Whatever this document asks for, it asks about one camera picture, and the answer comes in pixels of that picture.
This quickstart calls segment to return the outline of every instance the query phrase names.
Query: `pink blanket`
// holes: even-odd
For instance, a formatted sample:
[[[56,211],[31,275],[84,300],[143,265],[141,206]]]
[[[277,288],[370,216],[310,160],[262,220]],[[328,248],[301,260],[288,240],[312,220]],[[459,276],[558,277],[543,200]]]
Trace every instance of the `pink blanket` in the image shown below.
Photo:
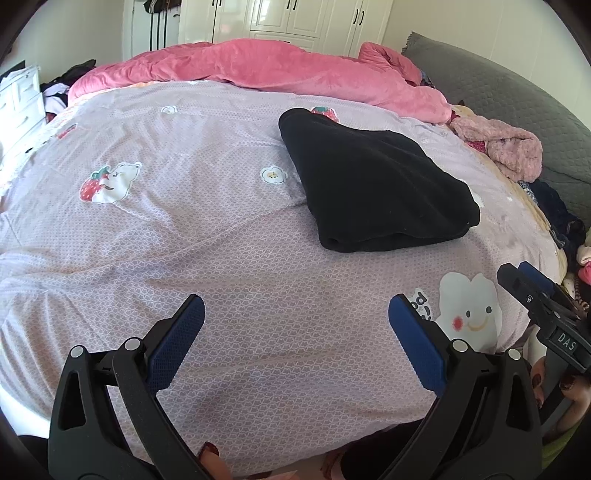
[[[452,114],[435,89],[413,86],[420,70],[394,50],[364,43],[356,60],[309,53],[282,41],[239,38],[219,44],[177,45],[92,70],[70,89],[85,93],[139,82],[215,80],[265,92],[320,95],[368,103],[424,122],[447,122]]]

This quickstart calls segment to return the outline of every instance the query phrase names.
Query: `wall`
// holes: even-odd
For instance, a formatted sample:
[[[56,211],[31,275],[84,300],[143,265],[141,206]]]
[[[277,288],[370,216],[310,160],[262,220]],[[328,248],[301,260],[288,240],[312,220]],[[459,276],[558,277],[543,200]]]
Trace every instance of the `wall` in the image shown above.
[[[382,43],[400,51],[412,31],[519,73],[591,128],[591,66],[543,0],[395,0]]]
[[[17,38],[0,74],[21,60],[41,67],[42,82],[89,59],[122,60],[124,0],[49,0]]]

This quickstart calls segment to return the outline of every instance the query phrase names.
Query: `blue gripper pad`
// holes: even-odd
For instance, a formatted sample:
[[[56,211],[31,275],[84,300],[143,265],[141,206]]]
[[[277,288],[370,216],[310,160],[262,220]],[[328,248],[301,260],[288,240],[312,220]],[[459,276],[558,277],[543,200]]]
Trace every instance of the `blue gripper pad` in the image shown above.
[[[196,295],[192,297],[150,355],[146,386],[153,395],[170,386],[205,321],[203,300]]]
[[[390,300],[388,318],[390,326],[402,344],[423,388],[441,397],[446,387],[445,362],[439,351],[419,325],[412,307],[400,296]]]
[[[532,267],[531,264],[527,262],[521,262],[519,264],[518,270],[526,275],[532,282],[534,282],[537,287],[546,295],[549,297],[554,295],[554,282],[546,277],[537,268]]]

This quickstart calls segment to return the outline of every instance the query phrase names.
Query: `bear cartoon print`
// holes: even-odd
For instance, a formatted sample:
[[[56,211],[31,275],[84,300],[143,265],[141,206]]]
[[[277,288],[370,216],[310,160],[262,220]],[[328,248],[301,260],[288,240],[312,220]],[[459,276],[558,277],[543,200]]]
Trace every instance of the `bear cartoon print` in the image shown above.
[[[120,163],[113,170],[104,166],[92,173],[80,188],[80,200],[92,203],[115,203],[127,197],[132,182],[139,175],[140,162]]]

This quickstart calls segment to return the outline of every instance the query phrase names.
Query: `cloud cartoon print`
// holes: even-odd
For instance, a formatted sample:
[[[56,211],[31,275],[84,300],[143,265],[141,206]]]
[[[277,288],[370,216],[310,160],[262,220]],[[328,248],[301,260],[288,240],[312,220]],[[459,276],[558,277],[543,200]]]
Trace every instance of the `cloud cartoon print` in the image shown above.
[[[471,281],[457,272],[439,284],[440,316],[435,320],[450,340],[465,340],[478,352],[494,353],[503,323],[495,284],[479,273]]]

